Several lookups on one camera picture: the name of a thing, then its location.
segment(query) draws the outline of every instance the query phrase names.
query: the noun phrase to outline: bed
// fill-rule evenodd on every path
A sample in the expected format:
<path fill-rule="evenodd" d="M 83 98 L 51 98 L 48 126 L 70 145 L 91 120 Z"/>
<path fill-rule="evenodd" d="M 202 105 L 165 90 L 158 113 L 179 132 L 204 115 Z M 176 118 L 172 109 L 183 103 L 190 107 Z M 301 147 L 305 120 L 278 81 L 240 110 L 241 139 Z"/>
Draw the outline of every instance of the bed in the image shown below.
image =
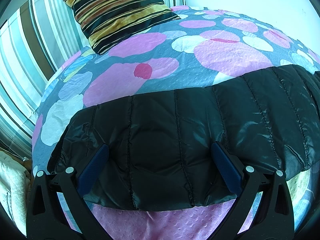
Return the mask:
<path fill-rule="evenodd" d="M 225 10 L 175 6 L 181 20 L 143 31 L 100 56 L 84 47 L 49 80 L 32 137 L 33 172 L 46 166 L 71 117 L 79 110 L 127 95 L 205 87 L 269 66 L 297 64 L 311 73 L 320 57 L 271 25 Z M 320 163 L 288 181 L 295 229 L 317 194 Z M 257 211 L 257 193 L 246 222 Z M 79 231 L 59 195 L 70 226 Z M 234 200 L 207 207 L 165 212 L 124 211 L 87 203 L 114 239 L 206 239 Z"/>

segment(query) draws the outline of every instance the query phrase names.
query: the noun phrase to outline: white towel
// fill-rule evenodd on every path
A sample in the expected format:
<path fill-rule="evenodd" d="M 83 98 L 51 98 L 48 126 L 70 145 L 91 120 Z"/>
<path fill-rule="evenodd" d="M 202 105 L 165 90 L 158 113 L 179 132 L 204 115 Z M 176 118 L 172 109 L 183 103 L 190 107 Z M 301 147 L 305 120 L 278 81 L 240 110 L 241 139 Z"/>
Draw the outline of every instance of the white towel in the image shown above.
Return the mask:
<path fill-rule="evenodd" d="M 25 236 L 30 191 L 30 174 L 27 169 L 0 151 L 0 202 Z"/>

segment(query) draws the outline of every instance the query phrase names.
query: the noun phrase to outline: white wall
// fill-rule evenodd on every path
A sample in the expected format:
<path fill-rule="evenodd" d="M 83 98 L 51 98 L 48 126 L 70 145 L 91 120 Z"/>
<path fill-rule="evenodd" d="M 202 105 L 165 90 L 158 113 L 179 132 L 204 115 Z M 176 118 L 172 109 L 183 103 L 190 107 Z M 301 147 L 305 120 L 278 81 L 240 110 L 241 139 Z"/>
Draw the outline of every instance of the white wall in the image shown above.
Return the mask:
<path fill-rule="evenodd" d="M 300 40 L 320 55 L 320 17 L 309 0 L 186 0 L 186 3 L 256 18 Z"/>

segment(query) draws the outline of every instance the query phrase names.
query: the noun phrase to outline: black quilted jacket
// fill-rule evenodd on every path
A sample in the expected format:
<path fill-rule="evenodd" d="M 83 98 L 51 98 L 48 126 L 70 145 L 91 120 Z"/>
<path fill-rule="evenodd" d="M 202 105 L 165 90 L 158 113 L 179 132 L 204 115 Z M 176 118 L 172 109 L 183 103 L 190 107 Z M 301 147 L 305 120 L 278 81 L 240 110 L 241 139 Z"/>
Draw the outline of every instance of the black quilted jacket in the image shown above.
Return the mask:
<path fill-rule="evenodd" d="M 106 143 L 110 157 L 84 199 L 164 211 L 236 198 L 210 156 L 214 141 L 288 181 L 320 159 L 320 73 L 270 67 L 205 88 L 119 98 L 79 111 L 56 145 L 58 173 Z"/>

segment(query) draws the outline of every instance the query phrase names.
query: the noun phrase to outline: blue gripper pad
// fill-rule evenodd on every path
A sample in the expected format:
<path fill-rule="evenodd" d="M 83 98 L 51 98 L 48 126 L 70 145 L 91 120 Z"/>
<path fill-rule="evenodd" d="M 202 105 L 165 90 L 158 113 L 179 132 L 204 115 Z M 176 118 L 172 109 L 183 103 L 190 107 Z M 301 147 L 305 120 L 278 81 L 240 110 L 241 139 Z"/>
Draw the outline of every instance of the blue gripper pad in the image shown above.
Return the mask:
<path fill-rule="evenodd" d="M 237 197 L 239 197 L 243 190 L 242 176 L 232 163 L 231 159 L 216 142 L 211 146 L 211 157 L 220 171 L 223 180 L 227 184 L 229 191 L 235 193 Z"/>
<path fill-rule="evenodd" d="M 109 147 L 103 144 L 78 177 L 77 191 L 80 197 L 90 192 L 108 159 Z"/>

